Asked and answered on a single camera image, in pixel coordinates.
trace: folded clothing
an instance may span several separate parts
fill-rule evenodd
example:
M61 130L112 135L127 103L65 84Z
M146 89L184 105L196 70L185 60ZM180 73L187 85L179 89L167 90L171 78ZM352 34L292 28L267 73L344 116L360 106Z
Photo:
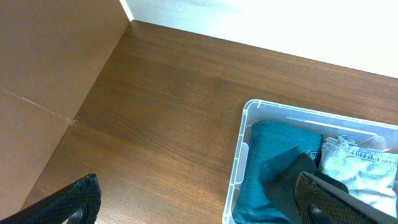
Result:
M316 160L322 142L321 134L285 123L260 121L253 124L244 180L233 211L234 221L291 223L266 197L266 184L290 167L303 152Z
M339 137L326 138L319 171L340 181L353 197L397 217L393 191L398 154L383 153Z

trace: light blue denim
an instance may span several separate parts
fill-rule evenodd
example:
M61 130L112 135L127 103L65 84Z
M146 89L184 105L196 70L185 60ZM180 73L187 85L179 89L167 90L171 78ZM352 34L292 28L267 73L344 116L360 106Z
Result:
M328 137L322 145L319 171L345 184L353 197L397 217L397 195L392 189L397 166L398 154Z

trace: wood grain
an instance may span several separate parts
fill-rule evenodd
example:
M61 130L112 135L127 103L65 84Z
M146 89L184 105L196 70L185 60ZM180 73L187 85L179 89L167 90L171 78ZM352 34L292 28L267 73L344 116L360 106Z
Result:
M398 124L398 80L133 21L28 206L95 172L98 223L221 223L252 98Z

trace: clear plastic container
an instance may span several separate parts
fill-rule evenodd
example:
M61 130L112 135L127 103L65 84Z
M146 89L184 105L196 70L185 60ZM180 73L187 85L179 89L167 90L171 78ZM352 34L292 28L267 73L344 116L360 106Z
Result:
M327 137L347 135L357 143L368 142L375 137L384 137L389 152L398 151L398 126L383 124L363 119L350 118L330 113L282 105L264 100L250 100L243 108L241 127L232 167L226 198L223 223L235 224L232 211L238 198L246 168L249 152L251 125L262 120L273 120L287 123L302 129L320 133Z

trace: dark blue cloth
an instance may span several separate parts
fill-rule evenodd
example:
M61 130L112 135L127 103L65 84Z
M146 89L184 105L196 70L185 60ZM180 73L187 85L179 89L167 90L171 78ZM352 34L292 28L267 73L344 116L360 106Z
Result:
M291 223L266 197L266 183L301 153L319 158L323 136L276 121L252 125L246 171L233 211L236 223Z

